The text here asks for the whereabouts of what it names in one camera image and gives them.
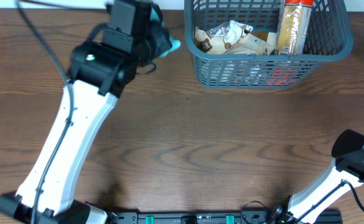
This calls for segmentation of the light blue snack packet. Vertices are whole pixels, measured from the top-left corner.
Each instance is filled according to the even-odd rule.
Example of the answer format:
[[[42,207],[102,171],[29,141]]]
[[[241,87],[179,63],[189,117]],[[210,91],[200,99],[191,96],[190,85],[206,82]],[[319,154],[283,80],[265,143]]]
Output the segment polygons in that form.
[[[159,21],[160,20],[159,14],[161,14],[161,13],[162,13],[162,11],[156,12],[154,10],[154,8],[152,8],[150,20]],[[181,41],[174,39],[173,36],[171,36],[171,35],[169,36],[169,40],[170,40],[172,47],[169,50],[166,50],[164,53],[160,54],[160,58],[164,58],[169,53],[175,52],[181,46]]]

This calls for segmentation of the beige cookie bag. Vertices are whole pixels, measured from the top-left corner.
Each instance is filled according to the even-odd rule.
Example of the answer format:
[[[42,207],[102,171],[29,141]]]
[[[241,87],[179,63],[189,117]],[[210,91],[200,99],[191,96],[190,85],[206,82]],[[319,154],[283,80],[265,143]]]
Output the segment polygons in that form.
[[[248,34],[228,49],[225,54],[270,55],[273,50],[273,45]]]
[[[194,44],[206,54],[220,55],[232,48],[254,27],[230,20],[207,31],[195,27]]]
[[[276,49],[277,45],[277,37],[278,34],[276,32],[253,32],[252,33],[255,37],[266,41],[268,43],[266,50],[263,54],[272,55]]]

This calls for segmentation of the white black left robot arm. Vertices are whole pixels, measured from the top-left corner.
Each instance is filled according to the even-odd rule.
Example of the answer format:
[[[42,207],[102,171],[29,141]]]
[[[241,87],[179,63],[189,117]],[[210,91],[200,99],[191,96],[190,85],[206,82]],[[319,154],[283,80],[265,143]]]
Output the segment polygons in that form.
[[[0,213],[22,223],[112,223],[114,214],[75,200],[78,177],[103,121],[139,67],[172,48],[160,7],[115,1],[110,19],[75,47],[61,104],[31,172],[15,192],[0,195]]]

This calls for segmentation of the dark grey plastic basket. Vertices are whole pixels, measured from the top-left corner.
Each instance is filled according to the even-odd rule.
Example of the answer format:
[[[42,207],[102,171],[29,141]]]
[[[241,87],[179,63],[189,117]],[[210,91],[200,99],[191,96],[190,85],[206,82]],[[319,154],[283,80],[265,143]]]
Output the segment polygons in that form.
[[[352,51],[347,9],[339,0],[314,1],[300,55],[210,55],[194,44],[196,29],[209,30],[229,20],[275,32],[280,8],[278,0],[185,0],[185,42],[198,81],[207,88],[290,88]]]

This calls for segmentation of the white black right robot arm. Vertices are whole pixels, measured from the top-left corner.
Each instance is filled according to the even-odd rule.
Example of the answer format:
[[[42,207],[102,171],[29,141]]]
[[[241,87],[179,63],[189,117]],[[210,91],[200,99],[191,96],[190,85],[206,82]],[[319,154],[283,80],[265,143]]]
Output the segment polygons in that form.
[[[364,184],[364,135],[345,130],[333,144],[332,157],[327,168],[306,188],[288,196],[268,223],[315,223],[331,204],[349,191],[364,212],[355,190]]]

